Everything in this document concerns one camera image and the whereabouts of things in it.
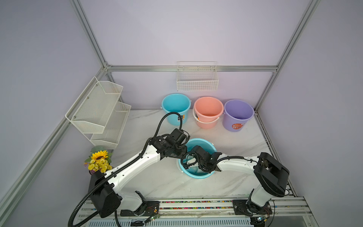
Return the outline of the purple plastic bucket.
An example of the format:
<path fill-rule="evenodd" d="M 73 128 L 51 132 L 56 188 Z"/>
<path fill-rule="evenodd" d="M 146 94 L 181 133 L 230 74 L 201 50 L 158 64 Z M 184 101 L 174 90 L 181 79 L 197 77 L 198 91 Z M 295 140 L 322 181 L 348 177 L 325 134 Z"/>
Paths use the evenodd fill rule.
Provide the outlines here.
<path fill-rule="evenodd" d="M 224 117 L 222 124 L 231 132 L 240 131 L 254 116 L 253 107 L 239 99 L 232 99 L 224 105 Z"/>

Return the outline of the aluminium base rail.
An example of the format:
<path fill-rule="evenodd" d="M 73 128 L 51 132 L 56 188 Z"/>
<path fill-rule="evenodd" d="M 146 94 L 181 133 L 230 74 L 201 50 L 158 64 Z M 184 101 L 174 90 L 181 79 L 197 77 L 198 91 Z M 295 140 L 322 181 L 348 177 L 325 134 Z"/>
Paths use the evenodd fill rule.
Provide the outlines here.
<path fill-rule="evenodd" d="M 238 214 L 232 198 L 158 200 L 142 216 L 117 211 L 117 217 L 94 217 L 86 227 L 317 227 L 303 197 L 273 198 L 263 211 L 248 217 Z"/>

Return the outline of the teal bucket being wiped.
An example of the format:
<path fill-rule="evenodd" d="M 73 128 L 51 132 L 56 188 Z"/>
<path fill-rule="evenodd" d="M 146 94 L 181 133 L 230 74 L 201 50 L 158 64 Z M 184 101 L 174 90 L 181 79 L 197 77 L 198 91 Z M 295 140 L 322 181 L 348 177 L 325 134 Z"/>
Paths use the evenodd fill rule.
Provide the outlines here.
<path fill-rule="evenodd" d="M 192 151 L 192 149 L 195 146 L 202 147 L 209 154 L 213 154 L 213 153 L 217 152 L 215 146 L 212 143 L 210 143 L 209 141 L 207 141 L 205 139 L 201 139 L 201 138 L 194 138 L 194 139 L 189 140 L 188 143 L 186 144 L 187 152 Z M 194 179 L 206 179 L 213 174 L 213 172 L 211 172 L 211 173 L 203 172 L 202 170 L 199 169 L 197 164 L 189 167 L 188 169 L 185 169 L 182 166 L 179 159 L 176 161 L 176 164 L 182 173 L 184 173 L 187 176 L 194 178 Z"/>

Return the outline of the sunflower bouquet in vase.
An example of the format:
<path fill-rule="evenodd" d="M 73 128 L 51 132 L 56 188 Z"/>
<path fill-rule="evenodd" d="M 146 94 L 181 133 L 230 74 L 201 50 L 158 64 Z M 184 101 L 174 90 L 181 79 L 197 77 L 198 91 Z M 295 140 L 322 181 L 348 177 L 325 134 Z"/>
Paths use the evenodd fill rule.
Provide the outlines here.
<path fill-rule="evenodd" d="M 91 149 L 88 158 L 84 161 L 89 173 L 92 175 L 97 171 L 105 173 L 112 169 L 112 156 L 113 152 L 109 152 L 103 146 L 95 146 Z"/>

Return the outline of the teal bucket at back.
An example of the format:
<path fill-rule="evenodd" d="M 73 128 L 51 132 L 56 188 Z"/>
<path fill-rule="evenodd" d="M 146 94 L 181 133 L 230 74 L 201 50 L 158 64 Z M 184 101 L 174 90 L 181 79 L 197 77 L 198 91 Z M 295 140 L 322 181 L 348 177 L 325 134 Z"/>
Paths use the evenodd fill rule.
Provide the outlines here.
<path fill-rule="evenodd" d="M 182 118 L 182 122 L 188 119 L 188 112 L 191 108 L 191 100 L 184 94 L 170 94 L 167 95 L 161 104 L 161 108 L 166 112 L 177 112 Z"/>

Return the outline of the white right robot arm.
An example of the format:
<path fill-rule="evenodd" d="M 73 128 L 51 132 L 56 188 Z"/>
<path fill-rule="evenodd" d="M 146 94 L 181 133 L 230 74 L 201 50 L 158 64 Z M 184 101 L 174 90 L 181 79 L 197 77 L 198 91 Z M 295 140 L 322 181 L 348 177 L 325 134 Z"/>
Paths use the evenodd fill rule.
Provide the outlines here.
<path fill-rule="evenodd" d="M 285 197 L 289 170 L 266 152 L 256 157 L 229 156 L 221 152 L 209 154 L 201 146 L 195 146 L 181 161 L 184 168 L 198 167 L 204 173 L 234 171 L 254 175 L 259 181 L 247 200 L 236 202 L 236 212 L 246 216 L 271 213 L 268 202 L 273 197 Z"/>

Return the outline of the pink plastic bucket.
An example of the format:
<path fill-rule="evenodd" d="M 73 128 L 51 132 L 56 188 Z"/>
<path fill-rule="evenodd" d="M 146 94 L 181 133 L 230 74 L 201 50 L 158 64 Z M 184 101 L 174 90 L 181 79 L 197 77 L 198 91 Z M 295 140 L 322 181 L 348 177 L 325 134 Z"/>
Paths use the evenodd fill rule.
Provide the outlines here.
<path fill-rule="evenodd" d="M 210 96 L 200 97 L 193 106 L 193 117 L 201 129 L 214 128 L 223 112 L 223 103 L 219 99 Z"/>

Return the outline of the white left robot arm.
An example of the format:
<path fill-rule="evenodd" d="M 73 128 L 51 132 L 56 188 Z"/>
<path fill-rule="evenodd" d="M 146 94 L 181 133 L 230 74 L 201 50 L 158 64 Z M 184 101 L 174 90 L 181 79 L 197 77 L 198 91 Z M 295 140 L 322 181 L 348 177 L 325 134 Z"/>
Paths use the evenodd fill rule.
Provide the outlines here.
<path fill-rule="evenodd" d="M 95 172 L 89 189 L 101 184 L 90 196 L 98 215 L 105 218 L 118 209 L 135 216 L 144 214 L 148 201 L 139 191 L 130 193 L 123 191 L 123 187 L 144 169 L 163 158 L 181 159 L 187 152 L 186 143 L 189 138 L 186 131 L 174 129 L 171 134 L 148 139 L 141 153 L 125 163 L 105 173 Z"/>

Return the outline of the white two-tier mesh shelf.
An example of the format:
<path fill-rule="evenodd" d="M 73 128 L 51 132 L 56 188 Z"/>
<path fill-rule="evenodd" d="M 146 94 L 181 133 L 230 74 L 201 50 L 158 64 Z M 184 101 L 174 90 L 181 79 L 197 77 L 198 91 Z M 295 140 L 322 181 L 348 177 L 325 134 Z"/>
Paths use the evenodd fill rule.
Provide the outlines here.
<path fill-rule="evenodd" d="M 123 86 L 93 77 L 65 118 L 93 146 L 116 149 L 131 106 L 121 101 Z"/>

